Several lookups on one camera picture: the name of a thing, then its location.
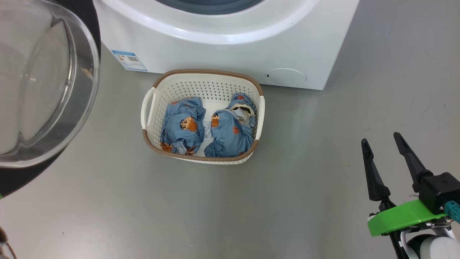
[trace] washing machine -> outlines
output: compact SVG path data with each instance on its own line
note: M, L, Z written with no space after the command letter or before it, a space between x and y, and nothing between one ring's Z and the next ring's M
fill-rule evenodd
M102 42L127 69L239 72L324 89L359 0L94 0Z

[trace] energy label sticker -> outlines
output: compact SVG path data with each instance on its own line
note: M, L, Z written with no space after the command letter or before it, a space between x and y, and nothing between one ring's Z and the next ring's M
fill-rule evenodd
M147 71L145 66L136 57L136 54L118 50L112 50L112 53L126 69L134 71Z

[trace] blue connector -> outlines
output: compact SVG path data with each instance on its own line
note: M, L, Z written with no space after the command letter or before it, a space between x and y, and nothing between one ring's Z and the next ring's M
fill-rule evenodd
M444 212L453 220L460 223L460 205L457 202L451 200L446 202L444 206Z

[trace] white plastic basket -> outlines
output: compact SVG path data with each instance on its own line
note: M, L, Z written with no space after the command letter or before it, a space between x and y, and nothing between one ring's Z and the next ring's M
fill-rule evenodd
M209 121L216 110L228 106L235 93L247 94L257 109L254 142L246 153L227 158L205 157L204 149L212 142L211 138L205 138L200 149L192 156L162 150L160 135L168 104L187 97L200 97L206 109L204 120ZM152 102L147 114L150 99ZM265 100L262 88L252 77L215 70L173 70L163 74L145 95L141 108L141 125L145 142L157 153L197 163L236 165L248 160L257 147L264 124L264 114Z

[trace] blue clothing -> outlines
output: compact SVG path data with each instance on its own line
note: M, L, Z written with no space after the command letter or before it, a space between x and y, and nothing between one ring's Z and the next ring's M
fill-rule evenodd
M254 112L256 111L251 98L244 93L236 93L232 95L230 104L227 106L228 110L233 110L234 106L246 106L249 110L251 110L251 115L255 115Z
M214 141L204 150L205 155L236 157L248 151L254 142L254 113L254 105L247 95L234 94L227 109L218 110L212 116L211 135Z
M206 109L200 98L183 99L166 108L161 147L164 151L194 154L204 140L203 118Z

